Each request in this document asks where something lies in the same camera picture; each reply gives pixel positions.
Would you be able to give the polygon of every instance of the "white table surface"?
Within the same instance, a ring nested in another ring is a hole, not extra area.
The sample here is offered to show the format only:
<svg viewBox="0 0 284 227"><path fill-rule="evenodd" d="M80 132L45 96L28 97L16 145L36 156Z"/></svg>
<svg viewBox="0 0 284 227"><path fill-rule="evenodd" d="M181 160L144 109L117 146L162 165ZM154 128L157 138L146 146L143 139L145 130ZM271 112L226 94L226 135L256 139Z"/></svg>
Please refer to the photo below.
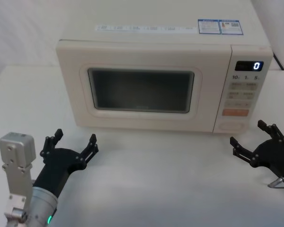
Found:
<svg viewBox="0 0 284 227"><path fill-rule="evenodd" d="M262 119L284 133L284 71L270 71L250 122L235 136L251 150L269 136ZM232 155L229 135L77 127L58 67L7 67L0 76L0 137L35 138L35 179L46 136L81 152L91 133L99 153L73 173L59 197L53 227L284 227L284 189L268 169ZM0 157L0 227L9 195Z"/></svg>

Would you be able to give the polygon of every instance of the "digital display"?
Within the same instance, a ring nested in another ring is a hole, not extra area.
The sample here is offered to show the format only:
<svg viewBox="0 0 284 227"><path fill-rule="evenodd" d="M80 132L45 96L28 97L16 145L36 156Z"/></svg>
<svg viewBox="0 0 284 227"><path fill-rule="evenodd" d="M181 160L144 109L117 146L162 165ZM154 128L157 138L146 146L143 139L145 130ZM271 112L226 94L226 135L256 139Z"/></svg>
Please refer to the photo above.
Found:
<svg viewBox="0 0 284 227"><path fill-rule="evenodd" d="M256 71L262 70L264 62L262 61L238 61L236 64L236 71Z"/></svg>

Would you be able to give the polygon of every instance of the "control button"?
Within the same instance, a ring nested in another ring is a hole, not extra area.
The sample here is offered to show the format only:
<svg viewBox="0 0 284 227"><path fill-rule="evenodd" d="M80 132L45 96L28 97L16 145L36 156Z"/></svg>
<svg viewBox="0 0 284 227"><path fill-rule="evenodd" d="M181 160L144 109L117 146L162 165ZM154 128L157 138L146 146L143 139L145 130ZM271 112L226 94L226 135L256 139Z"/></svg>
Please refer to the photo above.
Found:
<svg viewBox="0 0 284 227"><path fill-rule="evenodd" d="M230 90L244 90L244 89L242 89L243 84L244 83L238 83L238 82L231 83L231 85L229 86L229 89Z"/></svg>
<svg viewBox="0 0 284 227"><path fill-rule="evenodd" d="M223 116L237 116L237 117L246 117L248 116L249 110L240 110L240 109L224 109Z"/></svg>
<svg viewBox="0 0 284 227"><path fill-rule="evenodd" d="M255 91L257 89L258 83L246 83L245 89L248 91Z"/></svg>
<svg viewBox="0 0 284 227"><path fill-rule="evenodd" d="M249 109L251 107L251 104L252 104L251 101L228 99L228 100L225 101L224 107L225 108Z"/></svg>
<svg viewBox="0 0 284 227"><path fill-rule="evenodd" d="M255 91L258 87L258 83L238 83L233 82L230 84L230 90L247 90L247 91Z"/></svg>
<svg viewBox="0 0 284 227"><path fill-rule="evenodd" d="M228 99L240 99L240 92L231 91L227 94Z"/></svg>
<svg viewBox="0 0 284 227"><path fill-rule="evenodd" d="M241 99L247 99L247 100L251 100L255 97L255 93L254 92L243 92L241 95Z"/></svg>
<svg viewBox="0 0 284 227"><path fill-rule="evenodd" d="M234 123L234 122L226 122L220 124L219 128L221 130L226 130L226 131L240 131L243 129L244 124L242 123Z"/></svg>

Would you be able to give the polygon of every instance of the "metal bracket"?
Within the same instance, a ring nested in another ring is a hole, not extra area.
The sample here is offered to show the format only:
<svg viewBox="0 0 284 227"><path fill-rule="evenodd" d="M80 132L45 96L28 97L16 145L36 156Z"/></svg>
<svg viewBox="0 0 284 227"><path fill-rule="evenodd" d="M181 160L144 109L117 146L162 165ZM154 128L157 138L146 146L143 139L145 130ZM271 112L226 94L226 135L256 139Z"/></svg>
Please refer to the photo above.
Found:
<svg viewBox="0 0 284 227"><path fill-rule="evenodd" d="M0 152L10 193L4 214L8 221L23 223L33 194L30 169L36 158L34 138L10 132L0 139Z"/></svg>
<svg viewBox="0 0 284 227"><path fill-rule="evenodd" d="M278 179L276 179L275 181L272 181L272 183L268 184L267 186L269 188L284 188L284 187L277 187L279 184L283 183L284 182L284 177L280 177Z"/></svg>

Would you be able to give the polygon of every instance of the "silver metal arm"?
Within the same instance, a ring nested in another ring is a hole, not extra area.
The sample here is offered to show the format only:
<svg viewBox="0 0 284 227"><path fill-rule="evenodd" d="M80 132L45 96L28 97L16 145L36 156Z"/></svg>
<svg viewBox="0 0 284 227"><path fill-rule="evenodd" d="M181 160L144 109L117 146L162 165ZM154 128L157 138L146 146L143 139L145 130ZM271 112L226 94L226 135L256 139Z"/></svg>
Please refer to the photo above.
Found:
<svg viewBox="0 0 284 227"><path fill-rule="evenodd" d="M9 184L9 199L4 214L8 221L23 223L33 194L30 169L36 158L34 138L10 132L0 139L0 152Z"/></svg>
<svg viewBox="0 0 284 227"><path fill-rule="evenodd" d="M9 184L6 227L47 226L58 199L47 190L33 187L30 169L36 158L34 138L10 132L0 139L0 152Z"/></svg>

